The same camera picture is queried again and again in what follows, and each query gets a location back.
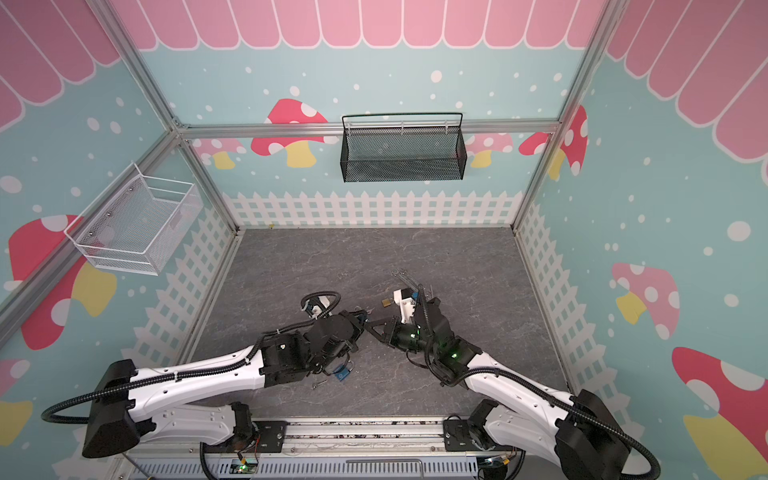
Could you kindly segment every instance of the black mounting plate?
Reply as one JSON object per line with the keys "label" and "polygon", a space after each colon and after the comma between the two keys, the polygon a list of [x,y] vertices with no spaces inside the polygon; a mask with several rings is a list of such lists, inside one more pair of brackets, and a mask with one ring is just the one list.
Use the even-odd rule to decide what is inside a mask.
{"label": "black mounting plate", "polygon": [[288,422],[258,420],[253,423],[259,430],[259,445],[256,446],[258,453],[280,453],[283,451]]}
{"label": "black mounting plate", "polygon": [[[446,452],[475,452],[480,448],[472,442],[469,436],[469,424],[466,420],[443,420],[442,436]],[[488,452],[512,452],[515,447],[509,445],[494,445]]]}

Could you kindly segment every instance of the gray floor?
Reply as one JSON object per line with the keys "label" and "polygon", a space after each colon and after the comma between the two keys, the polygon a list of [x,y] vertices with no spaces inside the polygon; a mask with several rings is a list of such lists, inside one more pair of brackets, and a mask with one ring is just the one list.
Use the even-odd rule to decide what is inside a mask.
{"label": "gray floor", "polygon": [[[504,365],[565,389],[558,358],[508,228],[248,230],[208,320],[194,359],[244,348],[258,332],[305,320],[302,296],[336,290],[341,309],[395,315],[381,300],[403,285],[406,268],[442,301],[457,335]],[[257,392],[208,399],[247,403],[253,417],[468,415],[483,398],[440,387],[404,354],[363,334],[354,371],[312,390],[315,377]]]}

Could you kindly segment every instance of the wire basket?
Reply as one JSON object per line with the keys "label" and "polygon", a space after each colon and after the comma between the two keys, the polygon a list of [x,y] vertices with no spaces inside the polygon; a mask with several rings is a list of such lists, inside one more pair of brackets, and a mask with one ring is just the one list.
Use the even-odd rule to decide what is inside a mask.
{"label": "wire basket", "polygon": [[[392,117],[395,121],[379,120]],[[467,150],[462,119],[454,112],[343,116],[344,181],[463,179]]]}
{"label": "wire basket", "polygon": [[203,201],[195,184],[138,172],[87,223],[78,225],[90,208],[67,226],[65,234],[93,266],[159,275],[203,209]]}

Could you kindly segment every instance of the black mesh basket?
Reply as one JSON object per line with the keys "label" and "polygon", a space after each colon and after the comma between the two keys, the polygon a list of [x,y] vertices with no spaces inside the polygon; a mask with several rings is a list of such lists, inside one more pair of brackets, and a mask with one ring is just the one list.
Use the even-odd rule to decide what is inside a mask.
{"label": "black mesh basket", "polygon": [[462,118],[453,112],[342,117],[344,181],[463,179],[467,150]]}

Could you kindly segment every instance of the white mesh basket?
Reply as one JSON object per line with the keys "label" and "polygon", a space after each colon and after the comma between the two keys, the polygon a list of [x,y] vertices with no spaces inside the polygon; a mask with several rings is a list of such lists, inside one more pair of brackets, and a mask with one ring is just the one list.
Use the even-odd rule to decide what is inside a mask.
{"label": "white mesh basket", "polygon": [[139,172],[87,224],[78,225],[80,214],[65,234],[97,268],[159,275],[202,209],[197,185]]}

